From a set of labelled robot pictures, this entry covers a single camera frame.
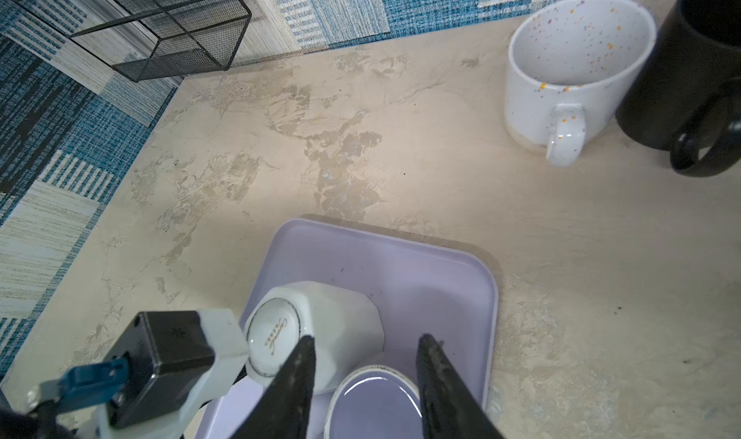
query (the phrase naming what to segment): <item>screw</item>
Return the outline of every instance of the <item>screw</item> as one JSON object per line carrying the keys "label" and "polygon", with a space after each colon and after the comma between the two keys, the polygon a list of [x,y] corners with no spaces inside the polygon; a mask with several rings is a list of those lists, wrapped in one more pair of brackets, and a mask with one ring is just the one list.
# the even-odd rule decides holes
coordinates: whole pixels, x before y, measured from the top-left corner
{"label": "screw", "polygon": [[33,410],[39,406],[42,401],[42,389],[41,387],[33,387],[28,394],[26,394],[26,406],[29,410]]}
{"label": "screw", "polygon": [[111,397],[111,400],[114,404],[116,404],[117,407],[120,407],[124,404],[124,401],[126,400],[126,396],[123,392],[116,392],[116,394]]}

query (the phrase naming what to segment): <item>black mug handle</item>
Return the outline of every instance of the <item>black mug handle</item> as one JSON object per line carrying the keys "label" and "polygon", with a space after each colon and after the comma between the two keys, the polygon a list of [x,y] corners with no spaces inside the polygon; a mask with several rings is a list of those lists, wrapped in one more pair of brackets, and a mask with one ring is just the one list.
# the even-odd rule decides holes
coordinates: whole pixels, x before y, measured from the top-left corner
{"label": "black mug handle", "polygon": [[[726,125],[702,159],[699,158],[700,123],[719,101],[727,99]],[[723,84],[682,126],[670,152],[672,168],[688,177],[718,175],[741,159],[741,78]]]}

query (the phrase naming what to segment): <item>gold logo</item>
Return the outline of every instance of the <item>gold logo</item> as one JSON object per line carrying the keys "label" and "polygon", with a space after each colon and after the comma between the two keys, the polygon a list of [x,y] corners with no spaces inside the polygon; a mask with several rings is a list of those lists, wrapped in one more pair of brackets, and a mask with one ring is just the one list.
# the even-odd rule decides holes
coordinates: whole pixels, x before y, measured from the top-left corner
{"label": "gold logo", "polygon": [[286,320],[285,318],[279,319],[278,323],[276,323],[276,325],[273,327],[271,335],[268,336],[265,340],[265,346],[268,346],[270,348],[271,355],[274,355],[276,353],[276,340],[287,324],[288,320]]}

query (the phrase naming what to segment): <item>mug handle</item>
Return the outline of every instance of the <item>mug handle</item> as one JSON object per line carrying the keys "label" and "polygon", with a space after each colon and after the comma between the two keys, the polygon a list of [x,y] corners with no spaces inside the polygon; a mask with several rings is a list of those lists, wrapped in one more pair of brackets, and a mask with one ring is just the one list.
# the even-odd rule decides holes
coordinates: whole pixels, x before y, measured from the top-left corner
{"label": "mug handle", "polygon": [[[705,115],[723,99],[728,100],[726,125],[715,143],[702,158],[699,157],[699,124]],[[741,159],[741,78],[723,84],[692,117],[682,125],[669,153],[672,169],[688,177],[718,175]]]}
{"label": "mug handle", "polygon": [[570,166],[577,160],[587,135],[584,107],[579,104],[557,105],[551,111],[551,131],[545,159],[553,166]]}

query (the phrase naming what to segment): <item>purple cup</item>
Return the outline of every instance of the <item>purple cup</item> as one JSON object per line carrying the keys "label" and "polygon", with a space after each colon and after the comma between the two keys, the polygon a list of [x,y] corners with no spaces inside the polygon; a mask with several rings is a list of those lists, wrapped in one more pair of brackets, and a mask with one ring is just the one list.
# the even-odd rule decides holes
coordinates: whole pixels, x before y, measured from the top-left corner
{"label": "purple cup", "polygon": [[385,351],[361,363],[338,386],[324,439],[422,439],[414,353]]}

